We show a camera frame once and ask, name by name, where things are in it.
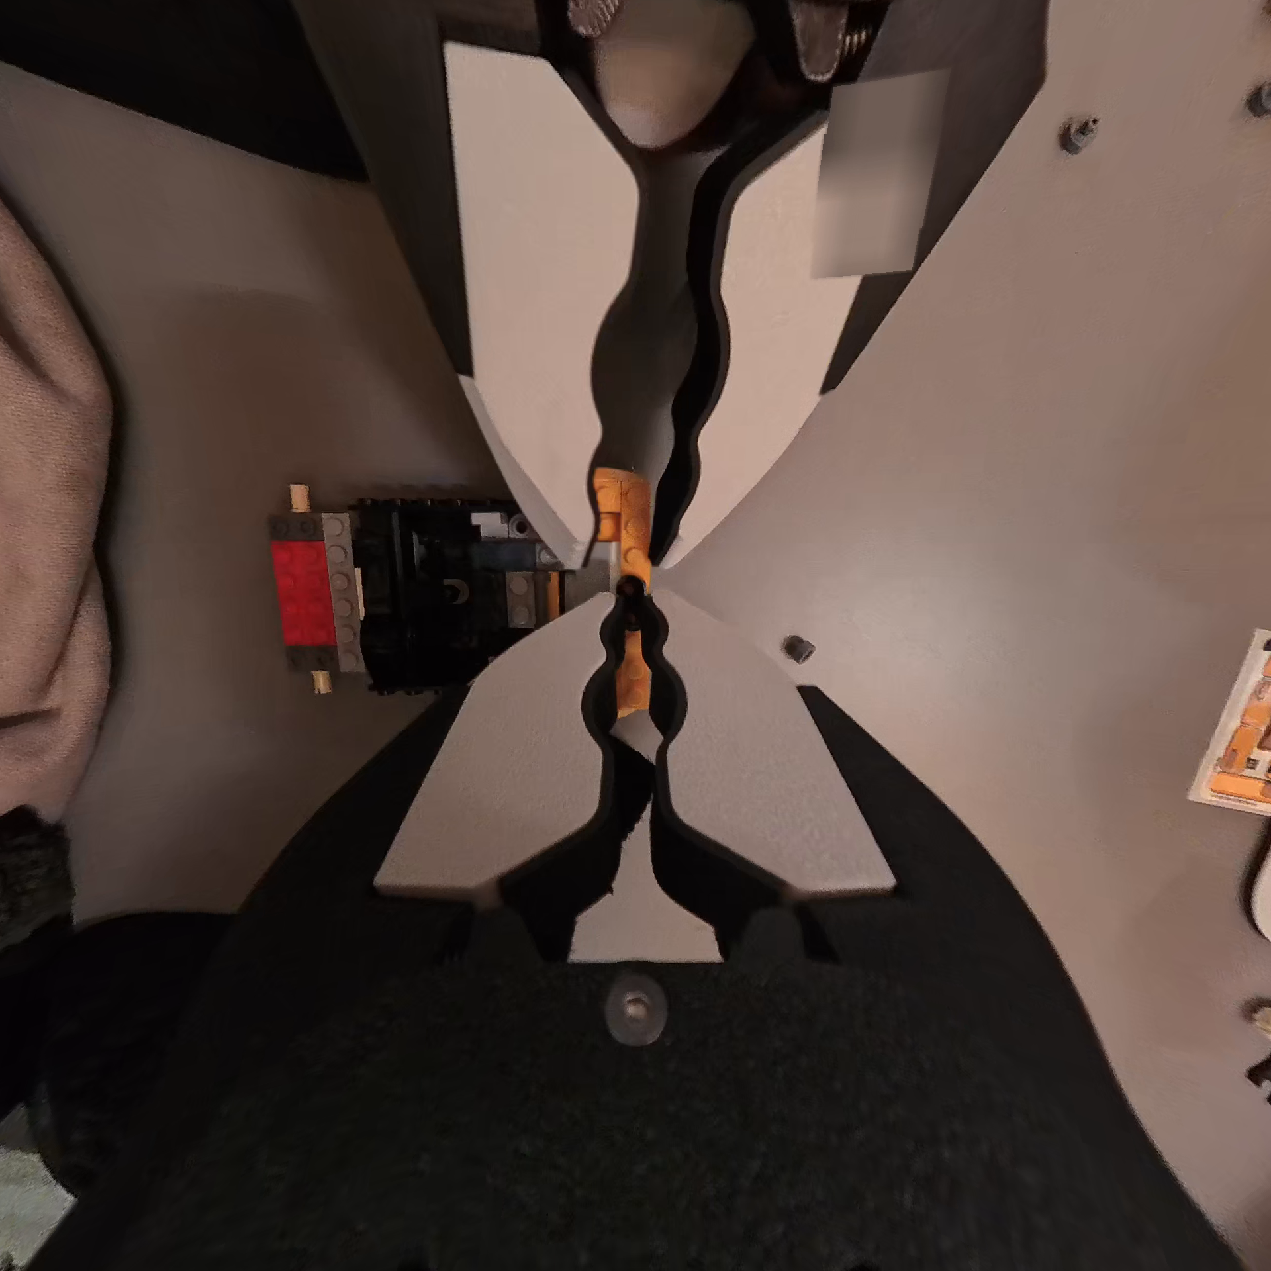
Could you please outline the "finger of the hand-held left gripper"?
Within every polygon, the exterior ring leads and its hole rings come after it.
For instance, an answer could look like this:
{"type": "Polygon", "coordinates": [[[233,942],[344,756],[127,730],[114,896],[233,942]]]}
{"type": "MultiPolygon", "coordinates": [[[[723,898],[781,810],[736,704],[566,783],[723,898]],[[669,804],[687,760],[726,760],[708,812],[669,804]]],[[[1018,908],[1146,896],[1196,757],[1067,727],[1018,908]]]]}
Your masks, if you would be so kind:
{"type": "Polygon", "coordinates": [[[631,274],[640,187],[593,103],[549,63],[447,43],[471,371],[498,468],[565,568],[596,533],[599,330],[631,274]]]}
{"type": "Polygon", "coordinates": [[[695,346],[672,402],[652,554],[683,562],[770,473],[825,394],[860,282],[813,274],[826,122],[713,163],[687,252],[695,346]]]}

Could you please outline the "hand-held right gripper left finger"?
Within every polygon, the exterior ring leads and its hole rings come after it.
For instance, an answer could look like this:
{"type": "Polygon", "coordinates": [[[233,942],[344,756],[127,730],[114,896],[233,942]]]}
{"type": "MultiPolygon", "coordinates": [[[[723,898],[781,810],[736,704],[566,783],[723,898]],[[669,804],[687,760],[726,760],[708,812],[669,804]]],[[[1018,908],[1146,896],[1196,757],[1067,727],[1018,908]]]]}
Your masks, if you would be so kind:
{"type": "Polygon", "coordinates": [[[611,736],[627,635],[604,594],[472,681],[375,875],[381,896],[510,910],[543,960],[569,958],[654,793],[652,763],[611,736]]]}

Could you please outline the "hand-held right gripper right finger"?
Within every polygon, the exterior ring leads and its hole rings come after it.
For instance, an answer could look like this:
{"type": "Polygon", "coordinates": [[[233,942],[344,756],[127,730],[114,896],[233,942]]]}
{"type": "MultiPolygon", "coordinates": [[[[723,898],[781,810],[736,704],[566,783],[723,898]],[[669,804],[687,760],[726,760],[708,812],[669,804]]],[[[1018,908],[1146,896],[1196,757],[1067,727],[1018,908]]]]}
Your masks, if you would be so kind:
{"type": "Polygon", "coordinates": [[[648,601],[643,635],[661,741],[651,865],[719,957],[758,913],[891,896],[896,874],[778,662],[675,594],[648,601]]]}

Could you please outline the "orange black lego car body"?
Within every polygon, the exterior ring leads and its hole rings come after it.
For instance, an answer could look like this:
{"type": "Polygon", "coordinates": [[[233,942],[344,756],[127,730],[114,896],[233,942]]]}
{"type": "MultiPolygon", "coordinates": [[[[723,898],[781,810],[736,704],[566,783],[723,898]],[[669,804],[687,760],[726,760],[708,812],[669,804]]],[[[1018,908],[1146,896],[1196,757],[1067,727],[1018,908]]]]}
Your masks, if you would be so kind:
{"type": "Polygon", "coordinates": [[[377,695],[465,686],[616,582],[614,545],[568,570],[506,500],[306,504],[266,526],[286,665],[318,694],[341,675],[377,695]]]}

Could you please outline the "long orange lego plate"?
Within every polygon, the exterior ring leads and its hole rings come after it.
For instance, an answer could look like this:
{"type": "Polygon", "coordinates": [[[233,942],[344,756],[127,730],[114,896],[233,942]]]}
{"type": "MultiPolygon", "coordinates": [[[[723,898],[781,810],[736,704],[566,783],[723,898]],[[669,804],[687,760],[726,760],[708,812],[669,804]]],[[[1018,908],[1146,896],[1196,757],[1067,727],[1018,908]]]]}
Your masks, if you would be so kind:
{"type": "MultiPolygon", "coordinates": [[[[593,470],[593,495],[598,530],[593,562],[608,573],[610,591],[621,577],[634,576],[645,582],[646,597],[652,582],[649,536],[652,530],[652,494],[649,482],[634,471],[611,467],[593,470]]],[[[642,621],[636,609],[625,609],[625,656],[614,674],[616,718],[624,721],[648,710],[652,677],[642,644],[642,621]]]]}

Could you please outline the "orange lego sticker sheet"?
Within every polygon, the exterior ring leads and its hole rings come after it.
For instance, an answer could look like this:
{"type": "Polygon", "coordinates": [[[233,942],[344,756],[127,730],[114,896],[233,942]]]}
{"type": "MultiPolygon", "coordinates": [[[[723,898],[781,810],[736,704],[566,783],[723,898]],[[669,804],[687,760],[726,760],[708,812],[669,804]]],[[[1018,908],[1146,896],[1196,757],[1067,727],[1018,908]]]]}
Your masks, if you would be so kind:
{"type": "Polygon", "coordinates": [[[1270,818],[1270,630],[1256,630],[1188,800],[1270,818]]]}

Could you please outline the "person's pale hoodie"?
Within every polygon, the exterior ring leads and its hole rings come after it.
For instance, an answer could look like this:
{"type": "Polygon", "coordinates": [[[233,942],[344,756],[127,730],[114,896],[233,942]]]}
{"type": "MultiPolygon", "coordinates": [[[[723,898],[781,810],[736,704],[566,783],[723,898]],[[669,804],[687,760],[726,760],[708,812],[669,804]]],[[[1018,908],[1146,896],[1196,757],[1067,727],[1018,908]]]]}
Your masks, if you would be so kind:
{"type": "Polygon", "coordinates": [[[67,815],[112,669],[95,560],[114,405],[53,270],[2,209],[2,812],[67,815]]]}

